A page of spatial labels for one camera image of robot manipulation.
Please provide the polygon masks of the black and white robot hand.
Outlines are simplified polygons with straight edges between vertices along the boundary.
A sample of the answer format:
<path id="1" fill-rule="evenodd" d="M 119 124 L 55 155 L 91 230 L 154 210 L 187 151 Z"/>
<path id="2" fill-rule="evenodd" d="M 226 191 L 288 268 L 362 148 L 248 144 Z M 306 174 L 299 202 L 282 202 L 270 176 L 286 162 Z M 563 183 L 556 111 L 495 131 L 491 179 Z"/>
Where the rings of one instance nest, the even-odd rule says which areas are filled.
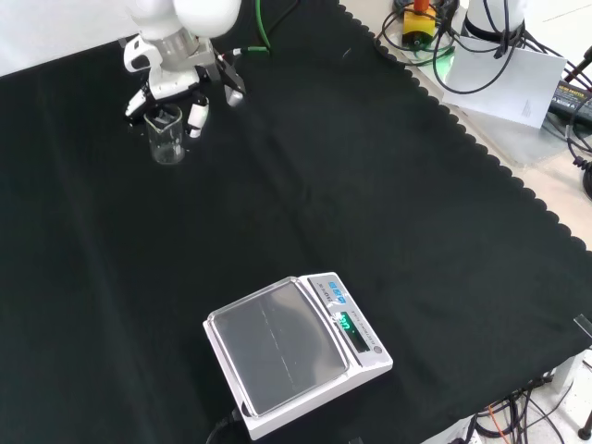
<path id="1" fill-rule="evenodd" d="M 185 30 L 152 42 L 137 35 L 125 45 L 124 65 L 130 73 L 147 75 L 142 87 L 129 99 L 125 119 L 135 124 L 156 105 L 192 95 L 187 124 L 193 139 L 201 136 L 209 114 L 209 100 L 199 92 L 203 82 L 221 82 L 230 106 L 237 105 L 246 94 L 243 79 L 211 41 Z"/>

